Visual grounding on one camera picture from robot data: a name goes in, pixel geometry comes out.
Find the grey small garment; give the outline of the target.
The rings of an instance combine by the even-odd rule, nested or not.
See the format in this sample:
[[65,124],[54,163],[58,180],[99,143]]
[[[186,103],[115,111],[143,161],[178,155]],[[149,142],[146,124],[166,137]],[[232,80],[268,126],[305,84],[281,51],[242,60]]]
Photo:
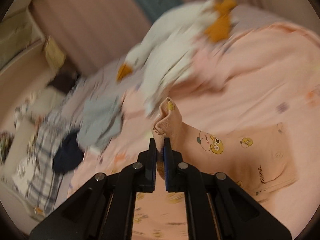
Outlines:
[[121,101],[117,96],[89,99],[84,104],[78,144],[85,150],[93,146],[103,151],[121,127]]

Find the pink printed bed sheet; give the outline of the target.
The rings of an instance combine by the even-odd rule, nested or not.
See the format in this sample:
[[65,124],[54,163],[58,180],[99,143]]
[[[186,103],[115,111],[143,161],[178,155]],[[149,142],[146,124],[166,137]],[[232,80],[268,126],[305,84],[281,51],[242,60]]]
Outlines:
[[[184,123],[207,133],[286,126],[298,179],[260,202],[297,237],[319,206],[319,37],[280,22],[236,35],[212,57],[201,54],[197,60],[200,74],[173,87],[166,98]],[[85,153],[70,193],[95,173],[121,171],[148,148],[159,110],[147,118],[136,87],[122,101],[120,135],[102,154]]]

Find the pink pleated curtain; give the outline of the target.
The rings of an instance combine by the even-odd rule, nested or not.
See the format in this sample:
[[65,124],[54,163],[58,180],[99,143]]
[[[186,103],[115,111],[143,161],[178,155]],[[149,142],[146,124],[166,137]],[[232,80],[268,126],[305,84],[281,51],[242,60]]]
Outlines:
[[[306,27],[308,0],[237,0]],[[138,43],[150,20],[134,0],[32,0],[30,12],[84,74],[95,72]]]

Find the peach cartoon print garment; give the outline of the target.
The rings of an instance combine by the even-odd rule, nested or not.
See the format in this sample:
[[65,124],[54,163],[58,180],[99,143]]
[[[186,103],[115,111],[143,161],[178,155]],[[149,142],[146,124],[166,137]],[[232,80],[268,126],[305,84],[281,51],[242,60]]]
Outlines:
[[157,150],[169,138],[171,148],[201,172],[223,172],[257,201],[293,184],[297,169],[286,133],[280,122],[250,127],[227,134],[212,134],[184,123],[178,107],[166,98],[152,126]]

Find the white pillow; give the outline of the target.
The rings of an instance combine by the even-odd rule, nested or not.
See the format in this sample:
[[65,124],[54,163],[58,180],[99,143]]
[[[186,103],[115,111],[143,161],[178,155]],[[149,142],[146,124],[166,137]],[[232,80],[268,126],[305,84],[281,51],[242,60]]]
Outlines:
[[39,97],[28,108],[27,116],[31,119],[43,118],[65,98],[65,94],[49,86],[41,91]]

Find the white goose plush toy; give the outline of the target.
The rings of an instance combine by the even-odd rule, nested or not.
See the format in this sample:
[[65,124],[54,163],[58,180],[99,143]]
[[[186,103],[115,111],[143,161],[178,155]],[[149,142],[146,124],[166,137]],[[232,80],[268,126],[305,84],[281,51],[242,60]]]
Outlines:
[[175,83],[191,73],[198,38],[217,43],[229,37],[236,0],[183,3],[163,13],[120,65],[116,80],[143,70],[139,90],[146,115],[152,115]]

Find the navy dark garment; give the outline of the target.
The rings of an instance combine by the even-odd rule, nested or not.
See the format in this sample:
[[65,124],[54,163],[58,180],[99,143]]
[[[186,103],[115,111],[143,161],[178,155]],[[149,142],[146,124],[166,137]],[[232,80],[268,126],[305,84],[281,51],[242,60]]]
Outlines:
[[77,142],[78,130],[70,131],[62,140],[53,159],[52,169],[65,174],[74,170],[83,161],[84,151]]

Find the plaid checked cloth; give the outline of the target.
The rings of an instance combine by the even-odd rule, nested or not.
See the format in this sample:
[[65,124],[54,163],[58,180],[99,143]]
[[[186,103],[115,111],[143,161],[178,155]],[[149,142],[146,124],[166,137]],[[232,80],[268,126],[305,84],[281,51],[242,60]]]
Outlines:
[[64,174],[52,169],[54,156],[63,138],[78,130],[61,112],[53,110],[36,128],[24,157],[12,175],[17,192],[31,206],[33,215],[47,216],[55,206]]

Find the stack of books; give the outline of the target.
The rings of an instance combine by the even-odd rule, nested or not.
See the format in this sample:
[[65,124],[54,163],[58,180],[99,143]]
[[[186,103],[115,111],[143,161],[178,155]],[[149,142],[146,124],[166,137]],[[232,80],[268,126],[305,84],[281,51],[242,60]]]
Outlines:
[[44,55],[51,70],[57,73],[66,60],[65,52],[59,47],[52,36],[48,36],[44,45]]

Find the black cloth near headboard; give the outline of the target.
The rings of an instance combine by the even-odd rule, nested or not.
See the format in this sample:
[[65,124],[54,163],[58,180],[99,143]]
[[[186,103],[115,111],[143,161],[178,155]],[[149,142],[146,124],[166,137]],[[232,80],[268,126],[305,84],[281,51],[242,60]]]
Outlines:
[[75,75],[58,73],[47,83],[46,87],[53,87],[63,94],[68,94],[76,85],[76,82],[80,77],[81,75],[79,73],[75,73]]

